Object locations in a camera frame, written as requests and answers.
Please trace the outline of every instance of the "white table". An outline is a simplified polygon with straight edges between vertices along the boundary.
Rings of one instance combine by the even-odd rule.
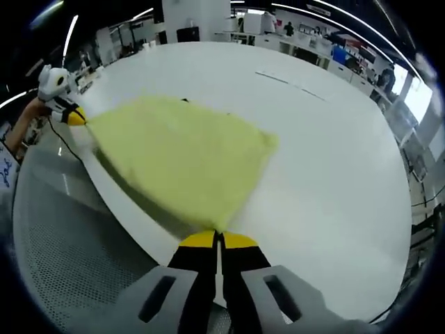
[[[410,192],[394,136],[373,101],[276,51],[201,42],[122,59],[79,102],[91,118],[140,94],[187,98],[278,134],[280,146],[230,230],[258,241],[272,265],[321,290],[342,317],[369,320],[393,301],[410,246]],[[167,264],[179,240],[122,192],[85,137],[74,137],[110,210]]]

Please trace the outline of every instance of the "ceiling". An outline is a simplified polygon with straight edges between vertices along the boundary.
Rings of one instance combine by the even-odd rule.
[[[74,15],[79,15],[70,41],[70,49],[75,49],[88,39],[95,31],[130,19],[138,13],[154,7],[154,14],[159,13],[162,0],[65,0],[48,21],[40,28],[31,31],[29,23],[52,0],[11,1],[8,11],[0,12],[0,29],[3,31],[3,50],[0,54],[0,83],[9,84],[12,90],[20,90],[24,75],[41,58],[59,47],[63,48],[66,35]],[[389,38],[408,58],[414,56],[414,46],[406,35],[403,25],[387,16],[376,4],[377,0],[330,0],[330,3],[362,18]],[[325,8],[331,12],[330,18],[348,26],[369,39],[381,49],[388,48],[374,33],[348,16],[313,0],[246,0],[244,6],[267,8],[271,2],[307,9],[306,4]]]

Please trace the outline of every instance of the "person's hand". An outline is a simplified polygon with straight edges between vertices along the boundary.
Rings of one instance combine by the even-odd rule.
[[[35,97],[26,105],[23,113],[26,117],[34,119],[40,116],[49,116],[51,109],[45,106],[45,103],[39,100],[38,97]]]

